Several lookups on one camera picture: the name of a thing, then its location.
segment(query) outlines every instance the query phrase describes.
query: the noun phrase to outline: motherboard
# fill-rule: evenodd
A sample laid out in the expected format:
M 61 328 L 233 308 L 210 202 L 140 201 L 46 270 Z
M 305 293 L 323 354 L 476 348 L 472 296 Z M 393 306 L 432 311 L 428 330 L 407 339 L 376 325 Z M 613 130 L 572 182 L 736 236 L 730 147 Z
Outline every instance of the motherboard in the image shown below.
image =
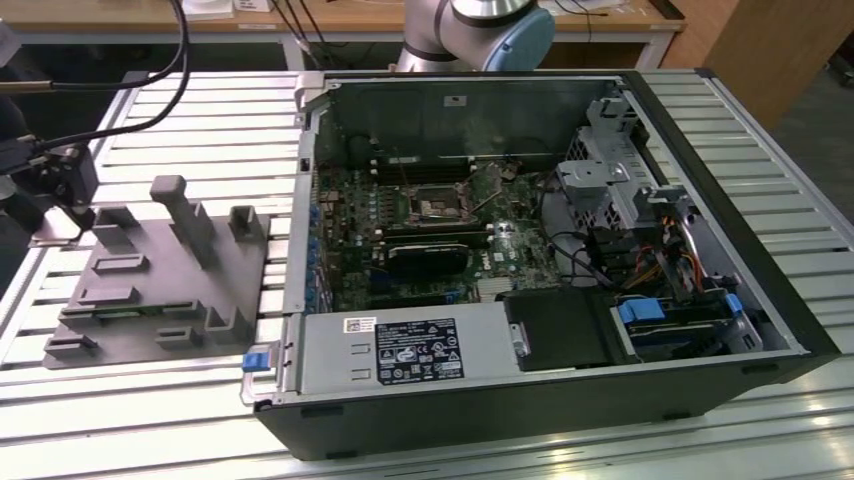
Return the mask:
M 317 173 L 335 311 L 492 301 L 559 283 L 533 211 L 540 172 L 500 158 L 388 160 Z

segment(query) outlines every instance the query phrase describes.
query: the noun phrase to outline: barcode sticker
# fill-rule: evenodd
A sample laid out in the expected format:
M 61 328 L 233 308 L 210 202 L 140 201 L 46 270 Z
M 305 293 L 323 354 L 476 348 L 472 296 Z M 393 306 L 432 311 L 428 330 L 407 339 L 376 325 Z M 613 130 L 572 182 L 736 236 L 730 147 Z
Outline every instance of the barcode sticker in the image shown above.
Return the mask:
M 365 333 L 373 331 L 376 317 L 357 317 L 344 319 L 344 333 Z

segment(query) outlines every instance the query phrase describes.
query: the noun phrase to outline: label sticker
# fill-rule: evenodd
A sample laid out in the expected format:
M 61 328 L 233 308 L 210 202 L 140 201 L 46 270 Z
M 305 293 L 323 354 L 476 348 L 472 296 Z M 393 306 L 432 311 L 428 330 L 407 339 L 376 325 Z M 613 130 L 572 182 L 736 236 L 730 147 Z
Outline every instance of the label sticker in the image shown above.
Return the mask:
M 445 107 L 464 107 L 465 102 L 467 99 L 464 95 L 448 95 L 447 97 L 444 97 Z
M 419 157 L 389 157 L 388 165 L 397 165 L 399 163 L 417 163 L 417 158 Z
M 344 319 L 344 333 L 365 333 L 373 331 L 376 317 L 357 317 Z
M 383 385 L 463 378 L 463 358 L 452 318 L 380 323 L 375 329 L 376 371 Z
M 240 23 L 237 28 L 240 30 L 275 30 L 276 26 L 269 23 Z

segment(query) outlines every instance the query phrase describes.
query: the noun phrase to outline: white sticker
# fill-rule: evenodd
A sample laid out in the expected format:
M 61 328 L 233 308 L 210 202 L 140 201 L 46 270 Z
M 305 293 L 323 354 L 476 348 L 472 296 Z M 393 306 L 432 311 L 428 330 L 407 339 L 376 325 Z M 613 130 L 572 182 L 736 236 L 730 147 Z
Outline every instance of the white sticker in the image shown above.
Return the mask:
M 373 331 L 376 317 L 359 317 L 344 319 L 344 333 L 365 333 Z
M 269 23 L 241 23 L 237 28 L 240 30 L 275 30 L 276 26 Z
M 269 0 L 234 0 L 234 9 L 243 12 L 269 12 Z
M 21 42 L 12 32 L 12 28 L 0 19 L 0 68 L 5 67 L 20 48 Z
M 444 106 L 445 107 L 464 107 L 465 106 L 465 95 L 448 95 L 444 97 Z
M 417 163 L 417 157 L 389 157 L 388 158 L 389 165 L 396 165 L 399 163 L 403 163 L 403 164 Z

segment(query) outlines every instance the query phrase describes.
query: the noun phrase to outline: workbench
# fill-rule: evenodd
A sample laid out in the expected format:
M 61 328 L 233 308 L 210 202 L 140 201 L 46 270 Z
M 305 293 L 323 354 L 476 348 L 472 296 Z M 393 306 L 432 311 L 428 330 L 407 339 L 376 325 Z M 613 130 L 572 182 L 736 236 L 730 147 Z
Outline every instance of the workbench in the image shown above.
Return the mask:
M 50 371 L 42 347 L 94 238 L 29 251 L 0 303 L 2 478 L 791 478 L 854 467 L 854 229 L 714 78 L 644 74 L 843 356 L 704 416 L 476 445 L 300 462 L 240 401 L 240 356 Z M 209 215 L 272 218 L 257 342 L 280 336 L 296 169 L 292 72 L 197 73 L 150 130 L 92 143 L 94 205 L 166 218 L 154 175 L 180 174 Z M 150 118 L 178 79 L 120 92 L 101 128 Z M 651 153 L 672 183 L 661 151 Z M 273 388 L 256 378 L 256 393 Z
M 307 0 L 307 5 L 328 42 L 403 41 L 403 0 Z M 312 31 L 296 2 L 295 9 L 305 31 Z M 607 13 L 589 18 L 589 36 L 583 15 L 557 15 L 555 42 L 587 43 L 589 39 L 593 43 L 643 44 L 636 68 L 656 68 L 684 22 L 664 19 L 647 0 L 629 0 Z M 24 44 L 177 42 L 174 16 L 165 0 L 2 0 L 0 18 L 20 33 Z M 288 69 L 305 69 L 293 35 L 275 10 L 234 12 L 232 19 L 192 22 L 190 32 L 194 43 L 280 44 Z M 319 40 L 315 33 L 308 37 L 312 42 Z

